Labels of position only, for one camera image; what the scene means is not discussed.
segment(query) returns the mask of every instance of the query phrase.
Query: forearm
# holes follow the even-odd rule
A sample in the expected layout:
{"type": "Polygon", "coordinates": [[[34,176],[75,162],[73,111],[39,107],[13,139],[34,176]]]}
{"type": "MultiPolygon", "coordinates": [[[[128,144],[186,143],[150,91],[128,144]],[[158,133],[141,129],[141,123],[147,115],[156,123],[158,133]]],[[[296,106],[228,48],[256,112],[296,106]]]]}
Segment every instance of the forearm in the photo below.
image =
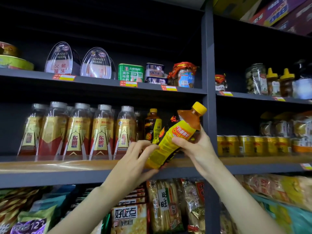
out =
{"type": "Polygon", "coordinates": [[[222,162],[216,164],[213,174],[209,174],[206,180],[216,190],[243,234],[284,234],[222,162]]]}
{"type": "Polygon", "coordinates": [[[49,234],[90,234],[115,204],[106,187],[97,187],[49,234]]]}

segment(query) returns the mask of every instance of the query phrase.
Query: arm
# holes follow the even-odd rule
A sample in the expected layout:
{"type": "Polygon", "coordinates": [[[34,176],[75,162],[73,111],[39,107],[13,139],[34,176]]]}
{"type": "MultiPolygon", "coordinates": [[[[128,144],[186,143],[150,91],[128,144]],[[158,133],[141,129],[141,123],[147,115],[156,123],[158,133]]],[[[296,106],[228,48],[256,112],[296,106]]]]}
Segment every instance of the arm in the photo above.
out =
{"type": "Polygon", "coordinates": [[[197,171],[213,186],[243,234],[284,234],[279,225],[240,185],[213,150],[209,137],[201,129],[197,144],[174,137],[172,141],[184,148],[197,171]]]}
{"type": "Polygon", "coordinates": [[[147,140],[131,143],[104,183],[95,188],[48,234],[90,234],[112,207],[158,172],[150,170],[142,174],[147,158],[156,148],[158,145],[151,145],[147,140]]]}

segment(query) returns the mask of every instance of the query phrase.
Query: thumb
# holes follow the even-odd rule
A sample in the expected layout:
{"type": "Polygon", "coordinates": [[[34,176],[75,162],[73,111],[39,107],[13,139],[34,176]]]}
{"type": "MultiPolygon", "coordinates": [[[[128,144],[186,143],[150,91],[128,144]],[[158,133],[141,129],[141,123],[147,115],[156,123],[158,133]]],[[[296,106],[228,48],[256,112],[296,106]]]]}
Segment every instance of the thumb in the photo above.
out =
{"type": "Polygon", "coordinates": [[[191,142],[188,142],[187,140],[180,138],[180,137],[174,136],[172,138],[172,142],[174,142],[176,145],[178,145],[178,146],[180,146],[186,150],[192,151],[194,149],[194,144],[192,144],[191,142]]]}
{"type": "Polygon", "coordinates": [[[152,176],[154,176],[155,174],[157,174],[159,172],[159,170],[157,169],[152,169],[149,170],[148,172],[142,173],[141,176],[139,177],[139,184],[143,183],[146,180],[149,180],[152,176]]]}

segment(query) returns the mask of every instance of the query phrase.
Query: human hand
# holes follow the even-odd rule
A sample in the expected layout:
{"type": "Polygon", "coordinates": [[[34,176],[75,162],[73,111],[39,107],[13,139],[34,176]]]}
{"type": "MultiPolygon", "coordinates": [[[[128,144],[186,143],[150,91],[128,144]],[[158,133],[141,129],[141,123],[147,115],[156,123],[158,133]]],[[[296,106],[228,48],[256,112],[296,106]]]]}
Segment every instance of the human hand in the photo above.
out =
{"type": "Polygon", "coordinates": [[[193,144],[180,137],[173,137],[172,142],[183,148],[184,153],[189,156],[197,171],[206,179],[210,174],[214,174],[214,170],[217,169],[216,165],[222,164],[202,126],[200,139],[197,143],[193,144]]]}
{"type": "Polygon", "coordinates": [[[148,140],[139,140],[130,144],[127,153],[117,162],[101,185],[110,189],[116,202],[158,173],[157,169],[142,173],[146,160],[155,149],[158,149],[158,145],[151,144],[148,140]]]}

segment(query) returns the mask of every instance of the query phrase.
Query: yellow squeeze bottle cap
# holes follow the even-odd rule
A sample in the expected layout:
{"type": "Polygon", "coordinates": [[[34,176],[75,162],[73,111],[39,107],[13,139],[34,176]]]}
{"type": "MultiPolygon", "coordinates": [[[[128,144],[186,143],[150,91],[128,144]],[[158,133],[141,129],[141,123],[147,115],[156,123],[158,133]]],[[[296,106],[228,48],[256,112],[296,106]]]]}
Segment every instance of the yellow squeeze bottle cap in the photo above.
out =
{"type": "Polygon", "coordinates": [[[276,73],[273,73],[272,68],[268,69],[267,78],[277,77],[276,73]]]}
{"type": "Polygon", "coordinates": [[[294,78],[294,74],[289,74],[288,68],[285,68],[284,74],[280,77],[280,79],[283,80],[283,79],[290,79],[290,78],[294,78]]]}
{"type": "Polygon", "coordinates": [[[207,111],[207,108],[204,105],[202,105],[200,102],[195,102],[192,108],[201,115],[205,114],[207,111]]]}

